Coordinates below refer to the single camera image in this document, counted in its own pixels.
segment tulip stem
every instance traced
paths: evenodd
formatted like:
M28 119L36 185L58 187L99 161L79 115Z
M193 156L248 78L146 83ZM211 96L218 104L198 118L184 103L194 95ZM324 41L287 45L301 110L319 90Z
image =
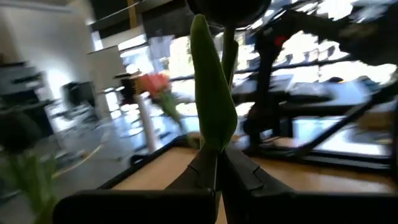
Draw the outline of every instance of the tulip stem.
M231 89L233 72L236 62L236 57L238 56L238 43L235 41L235 28L225 27L224 28L224 39L223 39L223 58L221 65L223 67L224 76L226 82Z

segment wooden table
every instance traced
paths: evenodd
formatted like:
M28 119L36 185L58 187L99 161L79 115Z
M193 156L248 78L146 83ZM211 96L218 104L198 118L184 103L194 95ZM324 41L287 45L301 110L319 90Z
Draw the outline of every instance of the wooden table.
M161 190L176 179L195 157L197 150L175 147L146 165L113 189ZM344 170L290 164L253 158L265 171L296 190L326 192L393 192L387 177ZM227 223L221 201L216 223Z

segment floor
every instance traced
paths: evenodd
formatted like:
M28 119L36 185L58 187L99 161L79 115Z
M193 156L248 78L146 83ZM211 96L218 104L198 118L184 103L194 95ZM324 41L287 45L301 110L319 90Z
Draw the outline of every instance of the floor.
M297 137L304 141L310 140L314 135L336 121L338 121L338 118L323 120L313 118L300 119L295 121L295 133L298 133ZM135 153L134 151L142 148L144 144L142 133L129 138L120 137L129 129L130 122L131 120L121 116L114 120L104 121L101 126L94 130L91 130L92 127L86 127L64 134L60 142L62 147L69 151L89 153L98 146L100 146L100 150L82 165L59 176L55 189L58 198L63 198L83 189L95 189L128 167L128 159ZM171 132L171 134L161 140L162 144L167 144L177 137L178 128L171 120L155 117L153 122L158 134L164 134L167 131ZM185 118L185 123L189 131L199 130L196 117ZM369 141L377 141L377 138L379 138L379 136L369 133L367 133L367 136L352 133L355 130L350 127L346 128L345 131L351 132L351 134L344 134L344 136L356 138L350 141L369 143ZM54 143L47 142L41 146L41 150L43 148L45 150L53 150L56 147ZM31 223L31 221L32 215L24 197L18 195L12 200L0 204L1 224L25 224Z

